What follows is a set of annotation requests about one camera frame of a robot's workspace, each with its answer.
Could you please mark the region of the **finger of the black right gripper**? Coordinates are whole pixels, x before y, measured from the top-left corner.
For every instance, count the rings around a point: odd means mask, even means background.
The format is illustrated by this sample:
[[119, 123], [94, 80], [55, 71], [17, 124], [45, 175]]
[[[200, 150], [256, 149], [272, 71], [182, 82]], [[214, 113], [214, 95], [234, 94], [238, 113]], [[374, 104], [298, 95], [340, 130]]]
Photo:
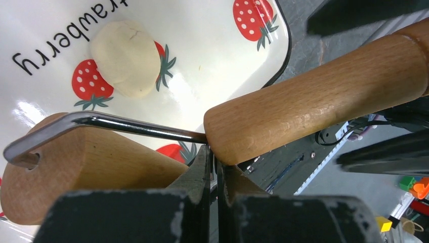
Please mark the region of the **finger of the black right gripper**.
[[428, 176], [428, 129], [344, 153], [335, 162], [346, 172]]
[[360, 26], [428, 9], [428, 1], [330, 0], [307, 19], [307, 34], [330, 36]]

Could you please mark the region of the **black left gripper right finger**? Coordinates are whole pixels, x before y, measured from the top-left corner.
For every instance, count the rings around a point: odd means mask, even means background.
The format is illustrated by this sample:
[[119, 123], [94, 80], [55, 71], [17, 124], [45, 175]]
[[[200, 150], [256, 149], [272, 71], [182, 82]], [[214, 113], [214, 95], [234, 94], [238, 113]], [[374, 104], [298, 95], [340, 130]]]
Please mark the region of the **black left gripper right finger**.
[[220, 242], [381, 242], [374, 214], [351, 196], [277, 196], [237, 166], [217, 164]]

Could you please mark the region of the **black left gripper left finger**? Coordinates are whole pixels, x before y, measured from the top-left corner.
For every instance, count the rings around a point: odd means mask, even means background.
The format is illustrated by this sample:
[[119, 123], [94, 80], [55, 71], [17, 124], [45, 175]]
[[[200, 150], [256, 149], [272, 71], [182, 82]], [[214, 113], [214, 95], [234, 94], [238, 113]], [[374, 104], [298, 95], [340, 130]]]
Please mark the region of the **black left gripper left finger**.
[[57, 199], [35, 242], [208, 242], [210, 148], [165, 189], [78, 190]]

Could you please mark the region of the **wooden dough roller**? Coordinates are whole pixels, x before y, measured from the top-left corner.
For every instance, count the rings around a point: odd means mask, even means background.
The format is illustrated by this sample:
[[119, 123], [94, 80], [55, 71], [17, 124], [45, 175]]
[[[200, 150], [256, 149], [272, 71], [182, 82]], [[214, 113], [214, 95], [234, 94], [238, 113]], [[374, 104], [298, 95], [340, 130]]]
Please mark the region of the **wooden dough roller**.
[[122, 133], [210, 145], [236, 165], [332, 125], [428, 95], [428, 19], [287, 81], [209, 109], [204, 134], [99, 112], [53, 114], [6, 147], [5, 216], [41, 223], [54, 201], [80, 189], [165, 188], [187, 167]]

